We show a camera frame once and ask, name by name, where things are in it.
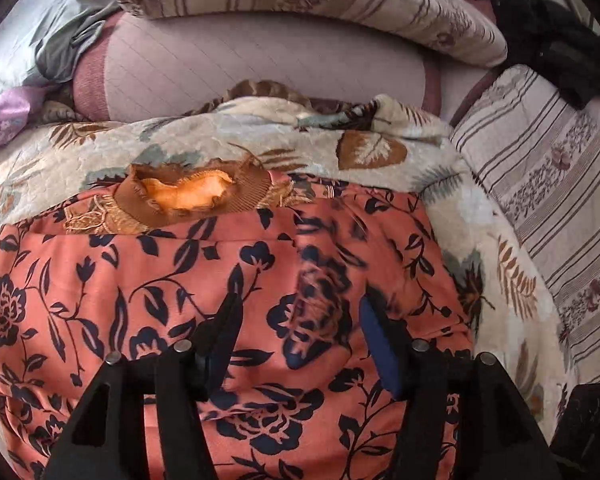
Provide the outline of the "striped floral folded quilt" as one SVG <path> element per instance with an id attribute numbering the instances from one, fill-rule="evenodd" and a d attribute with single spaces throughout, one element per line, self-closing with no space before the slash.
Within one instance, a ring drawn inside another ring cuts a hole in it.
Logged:
<path id="1" fill-rule="evenodd" d="M 531 68 L 509 68 L 452 143 L 513 226 L 553 297 L 577 382 L 600 382 L 600 124 Z"/>

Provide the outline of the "pink quilted bed sheet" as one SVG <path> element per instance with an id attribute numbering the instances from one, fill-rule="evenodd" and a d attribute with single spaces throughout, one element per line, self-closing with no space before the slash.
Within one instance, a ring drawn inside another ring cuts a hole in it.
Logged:
<path id="1" fill-rule="evenodd" d="M 494 73 L 360 25 L 277 13 L 148 21 L 114 14 L 81 55 L 76 110 L 139 120 L 198 110 L 244 80 L 272 80 L 309 98 L 366 102 L 385 93 L 456 122 Z"/>

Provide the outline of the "orange floral garment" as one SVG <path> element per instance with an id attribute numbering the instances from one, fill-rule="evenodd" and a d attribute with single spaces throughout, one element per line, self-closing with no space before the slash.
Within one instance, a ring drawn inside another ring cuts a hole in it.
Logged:
<path id="1" fill-rule="evenodd" d="M 272 208 L 147 231 L 118 226 L 114 189 L 0 231 L 0 422 L 19 478 L 38 479 L 87 383 L 117 351 L 152 358 L 213 318 L 244 320 L 201 405 L 223 479 L 382 479 L 404 406 L 381 389 L 358 320 L 376 295 L 415 338 L 471 346 L 422 200 L 271 174 Z"/>

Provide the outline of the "grey blue pillowcase pillow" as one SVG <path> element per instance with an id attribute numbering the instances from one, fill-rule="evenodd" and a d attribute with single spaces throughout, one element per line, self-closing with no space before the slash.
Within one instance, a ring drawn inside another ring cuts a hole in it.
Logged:
<path id="1" fill-rule="evenodd" d="M 73 78 L 117 0 L 18 0 L 0 24 L 0 95 Z"/>

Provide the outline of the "black clothing pile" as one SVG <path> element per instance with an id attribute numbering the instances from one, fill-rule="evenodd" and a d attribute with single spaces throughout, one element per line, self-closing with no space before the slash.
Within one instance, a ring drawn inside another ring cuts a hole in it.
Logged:
<path id="1" fill-rule="evenodd" d="M 572 107 L 600 98 L 600 35 L 553 0 L 470 0 L 490 6 L 504 36 L 507 66 L 525 65 Z"/>

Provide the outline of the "cream leaf pattern blanket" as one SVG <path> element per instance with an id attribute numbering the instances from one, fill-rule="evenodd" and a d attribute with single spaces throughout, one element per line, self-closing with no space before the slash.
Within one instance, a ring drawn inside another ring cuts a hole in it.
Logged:
<path id="1" fill-rule="evenodd" d="M 498 203 L 451 142 L 451 127 L 388 96 L 370 131 L 334 128 L 298 103 L 241 98 L 212 113 L 141 122 L 53 122 L 0 148 L 0 229 L 120 177 L 132 164 L 196 168 L 251 158 L 266 169 L 412 191 L 464 292 L 476 347 L 512 376 L 551 437 L 570 391 L 557 312 L 540 271 Z"/>

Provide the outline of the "purple floral cloth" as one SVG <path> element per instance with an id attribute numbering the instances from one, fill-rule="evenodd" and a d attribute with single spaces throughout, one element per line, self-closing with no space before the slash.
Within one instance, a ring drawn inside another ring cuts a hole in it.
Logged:
<path id="1" fill-rule="evenodd" d="M 0 95 L 0 147 L 26 128 L 41 113 L 46 96 L 57 88 L 24 86 L 5 90 Z"/>

